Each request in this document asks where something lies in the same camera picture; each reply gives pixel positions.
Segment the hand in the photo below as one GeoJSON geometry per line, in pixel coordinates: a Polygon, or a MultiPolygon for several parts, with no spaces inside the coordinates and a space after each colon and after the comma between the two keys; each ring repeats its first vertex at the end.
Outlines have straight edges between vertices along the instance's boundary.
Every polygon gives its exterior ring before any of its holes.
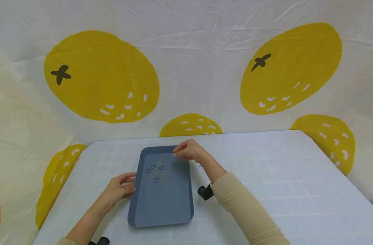
{"type": "Polygon", "coordinates": [[[136,173],[125,173],[111,179],[105,190],[98,197],[94,206],[105,212],[110,212],[115,203],[121,199],[129,198],[136,188],[132,185],[122,185],[124,183],[134,183],[136,173]]]}
{"type": "Polygon", "coordinates": [[[194,139],[181,142],[174,148],[173,153],[174,157],[181,158],[183,161],[195,160],[197,163],[201,163],[205,155],[209,155],[194,139]]]}

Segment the white table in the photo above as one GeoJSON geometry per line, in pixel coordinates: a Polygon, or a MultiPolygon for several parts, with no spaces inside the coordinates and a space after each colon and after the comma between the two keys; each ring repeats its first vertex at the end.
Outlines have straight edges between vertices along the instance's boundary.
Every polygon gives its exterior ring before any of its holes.
{"type": "MultiPolygon", "coordinates": [[[[176,145],[189,137],[96,141],[80,155],[50,210],[34,245],[55,244],[78,222],[106,187],[124,172],[136,171],[143,148],[176,145]]],[[[193,137],[223,167],[235,173],[259,199],[282,232],[296,244],[373,244],[373,206],[316,144],[300,131],[254,132],[193,137]]],[[[209,183],[191,161],[195,215],[186,225],[133,229],[129,202],[109,213],[93,241],[111,244],[248,244],[215,198],[203,201],[197,189],[209,183]]]]}

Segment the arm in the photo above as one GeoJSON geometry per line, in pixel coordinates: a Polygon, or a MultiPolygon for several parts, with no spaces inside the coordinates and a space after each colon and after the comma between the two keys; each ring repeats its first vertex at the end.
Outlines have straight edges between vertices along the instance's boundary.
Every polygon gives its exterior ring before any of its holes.
{"type": "Polygon", "coordinates": [[[94,204],[58,245],[88,245],[102,219],[113,209],[115,203],[130,197],[135,191],[132,185],[122,185],[133,183],[135,175],[136,173],[126,173],[112,178],[94,204]]]}
{"type": "Polygon", "coordinates": [[[189,139],[181,142],[173,152],[175,157],[195,160],[202,165],[212,182],[215,198],[231,214],[249,244],[289,245],[279,227],[251,192],[233,173],[227,173],[196,141],[189,139]]]}

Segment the white backdrop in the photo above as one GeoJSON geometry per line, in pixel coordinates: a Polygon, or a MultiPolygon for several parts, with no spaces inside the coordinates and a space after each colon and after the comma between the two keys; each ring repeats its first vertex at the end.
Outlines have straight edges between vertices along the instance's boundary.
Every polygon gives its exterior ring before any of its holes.
{"type": "Polygon", "coordinates": [[[373,0],[0,0],[0,244],[34,239],[44,173],[57,152],[97,139],[158,137],[171,119],[188,113],[223,133],[286,130],[308,114],[338,118],[356,141],[347,177],[373,203],[373,0]],[[240,88],[254,54],[275,36],[316,22],[341,38],[332,77],[285,111],[248,112],[240,88]],[[86,30],[111,33],[152,64],[159,100],[143,119],[84,118],[48,86],[47,55],[86,30]]]}

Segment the fabric backdrop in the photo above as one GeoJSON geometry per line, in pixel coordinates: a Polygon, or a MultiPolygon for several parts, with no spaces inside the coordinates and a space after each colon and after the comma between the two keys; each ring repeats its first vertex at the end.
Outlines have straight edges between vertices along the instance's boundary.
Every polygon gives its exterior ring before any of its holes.
{"type": "Polygon", "coordinates": [[[373,0],[0,0],[0,244],[95,140],[287,129],[373,203],[373,0]]]}

